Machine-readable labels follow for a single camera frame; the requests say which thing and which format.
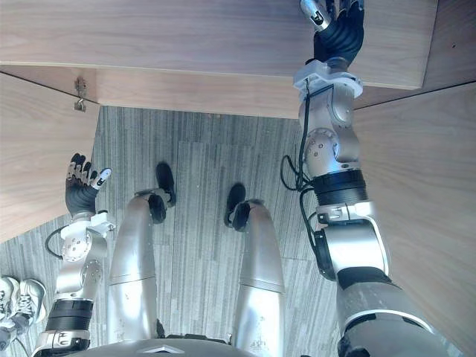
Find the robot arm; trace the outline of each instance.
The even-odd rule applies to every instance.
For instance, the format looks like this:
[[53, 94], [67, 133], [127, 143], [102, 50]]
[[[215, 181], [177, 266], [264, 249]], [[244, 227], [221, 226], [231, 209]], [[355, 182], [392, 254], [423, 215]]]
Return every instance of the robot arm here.
[[62, 267], [53, 307], [33, 351], [34, 357], [66, 356], [89, 347], [89, 321], [102, 276], [100, 260], [106, 256], [106, 236], [115, 227], [107, 212], [96, 213], [95, 199], [111, 175], [104, 169], [89, 175], [91, 164], [76, 154], [66, 177], [66, 206], [71, 224], [61, 230]]
[[[300, 191], [320, 273], [338, 284], [339, 356], [447, 356], [422, 313], [388, 277], [389, 256], [358, 162], [353, 99], [363, 85], [347, 66], [363, 42], [363, 3], [341, 1], [337, 19], [333, 1], [327, 1], [330, 11], [314, 0], [300, 4], [316, 33], [315, 58], [294, 78], [303, 139], [293, 188]], [[316, 231], [302, 204], [312, 191]]]

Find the metal hinge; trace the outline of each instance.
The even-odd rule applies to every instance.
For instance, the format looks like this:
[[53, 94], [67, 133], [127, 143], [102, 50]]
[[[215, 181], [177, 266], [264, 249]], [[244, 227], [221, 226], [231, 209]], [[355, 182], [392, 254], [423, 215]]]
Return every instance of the metal hinge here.
[[85, 97], [86, 97], [86, 81], [84, 78], [79, 76], [75, 81], [74, 81], [74, 87], [77, 91], [77, 96], [80, 98], [75, 104], [74, 104], [74, 110], [79, 110], [81, 112], [86, 111], [86, 103]]

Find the white mounting plate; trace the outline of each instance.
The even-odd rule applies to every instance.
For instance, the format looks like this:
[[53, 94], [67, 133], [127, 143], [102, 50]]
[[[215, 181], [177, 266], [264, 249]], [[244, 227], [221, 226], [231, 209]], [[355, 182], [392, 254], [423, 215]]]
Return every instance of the white mounting plate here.
[[299, 89], [299, 98], [304, 100], [307, 95], [306, 80], [309, 79], [309, 93], [313, 93], [335, 83], [349, 86], [357, 98], [364, 91], [364, 84], [360, 78], [349, 72], [330, 73], [331, 68], [326, 64], [314, 59], [294, 76], [294, 87]]

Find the shoelace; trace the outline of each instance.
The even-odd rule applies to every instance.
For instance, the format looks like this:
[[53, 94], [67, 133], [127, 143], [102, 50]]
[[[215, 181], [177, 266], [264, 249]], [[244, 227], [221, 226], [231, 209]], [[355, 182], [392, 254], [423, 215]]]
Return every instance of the shoelace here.
[[20, 301], [18, 303], [17, 312], [22, 314], [31, 315], [31, 296], [20, 295]]

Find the wooden panel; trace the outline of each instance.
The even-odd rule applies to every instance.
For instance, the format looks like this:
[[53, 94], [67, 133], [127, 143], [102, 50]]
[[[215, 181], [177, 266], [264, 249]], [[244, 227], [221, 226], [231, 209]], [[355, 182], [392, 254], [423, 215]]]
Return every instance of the wooden panel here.
[[76, 152], [91, 154], [99, 105], [0, 74], [0, 242], [67, 213], [64, 180]]
[[406, 91], [366, 86], [356, 108], [475, 81], [475, 19], [476, 1], [440, 0], [423, 87]]
[[297, 118], [298, 90], [290, 78], [180, 71], [97, 70], [97, 100], [129, 106]]
[[87, 87], [85, 98], [94, 102], [97, 101], [96, 70], [93, 68], [0, 65], [0, 71], [72, 95], [77, 95], [74, 81], [81, 76]]
[[[291, 77], [312, 53], [294, 0], [4, 0], [3, 63]], [[352, 70], [373, 86], [422, 85], [437, 0], [369, 0]]]
[[476, 351], [476, 84], [356, 111], [393, 278], [468, 356]]

